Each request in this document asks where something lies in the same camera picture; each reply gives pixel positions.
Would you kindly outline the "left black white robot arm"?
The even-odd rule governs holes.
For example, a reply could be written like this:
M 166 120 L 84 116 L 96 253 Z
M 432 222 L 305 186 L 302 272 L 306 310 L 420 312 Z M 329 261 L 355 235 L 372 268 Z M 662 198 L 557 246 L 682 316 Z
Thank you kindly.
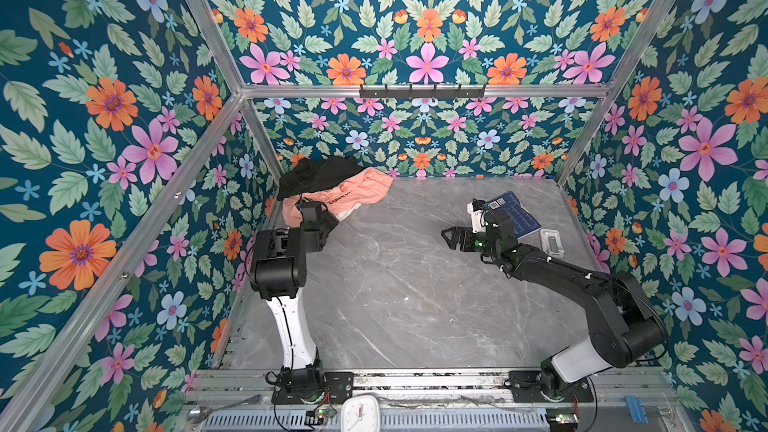
M 338 220 L 318 201 L 300 199 L 297 210 L 298 226 L 256 234 L 248 279 L 268 305 L 282 347 L 280 371 L 272 379 L 273 401 L 312 404 L 324 398 L 326 378 L 304 307 L 307 255 L 323 250 Z

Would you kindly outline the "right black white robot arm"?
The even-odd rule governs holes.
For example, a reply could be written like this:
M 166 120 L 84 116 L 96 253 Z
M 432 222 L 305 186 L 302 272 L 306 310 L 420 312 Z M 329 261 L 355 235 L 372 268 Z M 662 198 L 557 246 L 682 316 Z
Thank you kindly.
M 558 401 L 592 375 L 625 368 L 667 343 L 666 327 L 633 275 L 591 271 L 557 259 L 520 242 L 513 220 L 490 210 L 482 213 L 481 222 L 482 229 L 454 226 L 441 236 L 449 249 L 477 253 L 507 278 L 538 284 L 585 313 L 586 338 L 543 360 L 528 388 Z

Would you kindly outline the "black cloth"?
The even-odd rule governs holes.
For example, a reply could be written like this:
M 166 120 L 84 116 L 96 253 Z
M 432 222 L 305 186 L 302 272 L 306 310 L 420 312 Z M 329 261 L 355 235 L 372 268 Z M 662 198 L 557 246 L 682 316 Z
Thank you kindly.
M 333 189 L 363 170 L 353 158 L 300 159 L 292 170 L 280 178 L 277 200 Z

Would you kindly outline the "pink cloth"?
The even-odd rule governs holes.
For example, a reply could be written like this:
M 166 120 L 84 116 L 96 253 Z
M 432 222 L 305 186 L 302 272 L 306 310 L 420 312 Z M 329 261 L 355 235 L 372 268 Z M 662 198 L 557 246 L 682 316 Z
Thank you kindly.
M 373 167 L 364 168 L 359 174 L 345 180 L 333 189 L 289 197 L 282 200 L 283 221 L 289 227 L 297 227 L 301 215 L 297 209 L 300 201 L 325 203 L 339 220 L 348 218 L 364 205 L 382 201 L 389 193 L 394 179 Z

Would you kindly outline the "blue calibration card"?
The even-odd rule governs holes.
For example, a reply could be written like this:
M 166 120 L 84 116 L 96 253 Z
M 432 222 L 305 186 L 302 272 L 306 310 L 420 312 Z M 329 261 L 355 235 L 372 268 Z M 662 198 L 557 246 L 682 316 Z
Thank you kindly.
M 541 228 L 541 224 L 522 205 L 520 199 L 507 191 L 483 205 L 485 217 L 492 216 L 499 223 L 509 222 L 517 238 L 526 237 Z

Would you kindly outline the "small white plastic holder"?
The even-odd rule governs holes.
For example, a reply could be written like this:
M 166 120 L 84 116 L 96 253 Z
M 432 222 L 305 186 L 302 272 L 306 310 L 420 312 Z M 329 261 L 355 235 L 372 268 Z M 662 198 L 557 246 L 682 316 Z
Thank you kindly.
M 561 235 L 557 230 L 541 228 L 539 230 L 539 236 L 541 249 L 546 255 L 558 259 L 565 256 L 565 248 L 561 240 Z

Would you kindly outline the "white square timer clock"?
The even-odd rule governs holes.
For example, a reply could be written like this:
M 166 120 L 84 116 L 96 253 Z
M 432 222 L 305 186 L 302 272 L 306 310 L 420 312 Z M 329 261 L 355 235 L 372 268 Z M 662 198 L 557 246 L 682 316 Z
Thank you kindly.
M 381 411 L 378 399 L 360 395 L 347 399 L 340 412 L 341 432 L 380 432 Z

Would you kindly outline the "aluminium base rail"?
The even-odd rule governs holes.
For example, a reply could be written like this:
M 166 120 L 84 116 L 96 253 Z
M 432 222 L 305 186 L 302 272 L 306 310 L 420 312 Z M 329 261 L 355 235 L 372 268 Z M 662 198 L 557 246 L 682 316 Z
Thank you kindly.
M 513 406 L 550 403 L 536 387 L 540 372 L 530 367 L 515 368 L 390 368 L 347 369 L 350 382 L 328 372 L 333 391 L 355 395 L 372 394 L 380 399 L 405 403 L 463 400 Z M 218 369 L 197 374 L 197 386 L 188 393 L 191 402 L 224 402 L 261 394 L 269 399 L 273 386 L 265 370 Z M 628 397 L 646 406 L 673 408 L 681 404 L 678 394 L 660 367 L 611 369 L 582 379 L 574 396 L 583 404 L 618 407 Z

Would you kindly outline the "blue clip on rail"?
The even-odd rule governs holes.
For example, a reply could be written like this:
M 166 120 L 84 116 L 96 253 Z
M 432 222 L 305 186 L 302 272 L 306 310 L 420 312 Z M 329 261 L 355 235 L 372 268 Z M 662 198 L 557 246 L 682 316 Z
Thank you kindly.
M 627 396 L 625 398 L 627 410 L 633 423 L 648 424 L 649 419 L 643 401 L 639 397 Z

